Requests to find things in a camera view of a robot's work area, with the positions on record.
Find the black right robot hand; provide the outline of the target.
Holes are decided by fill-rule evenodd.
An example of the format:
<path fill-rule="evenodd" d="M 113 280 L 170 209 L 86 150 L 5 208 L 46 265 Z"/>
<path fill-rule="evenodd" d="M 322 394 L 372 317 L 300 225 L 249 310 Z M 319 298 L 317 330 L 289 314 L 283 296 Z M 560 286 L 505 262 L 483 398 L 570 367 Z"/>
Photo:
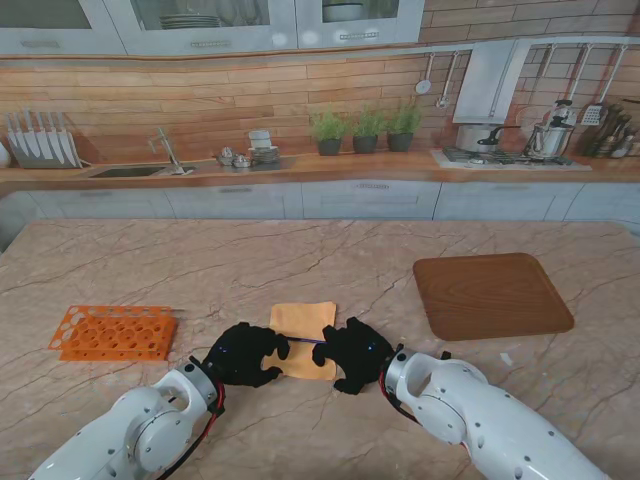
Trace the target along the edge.
<path fill-rule="evenodd" d="M 312 360 L 321 367 L 334 361 L 345 377 L 336 380 L 334 388 L 342 393 L 358 395 L 368 384 L 378 381 L 381 368 L 394 355 L 392 345 L 376 330 L 357 317 L 350 317 L 346 325 L 322 330 L 324 342 L 312 350 Z"/>

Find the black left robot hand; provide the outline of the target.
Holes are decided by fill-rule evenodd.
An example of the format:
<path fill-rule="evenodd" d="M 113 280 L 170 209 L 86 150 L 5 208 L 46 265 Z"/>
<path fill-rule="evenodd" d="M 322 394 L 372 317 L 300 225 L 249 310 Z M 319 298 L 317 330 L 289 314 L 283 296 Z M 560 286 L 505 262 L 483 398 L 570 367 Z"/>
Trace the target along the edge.
<path fill-rule="evenodd" d="M 259 388 L 282 373 L 277 366 L 264 370 L 263 359 L 276 353 L 285 360 L 289 352 L 290 345 L 284 335 L 270 328 L 239 322 L 218 338 L 202 366 L 224 385 Z"/>

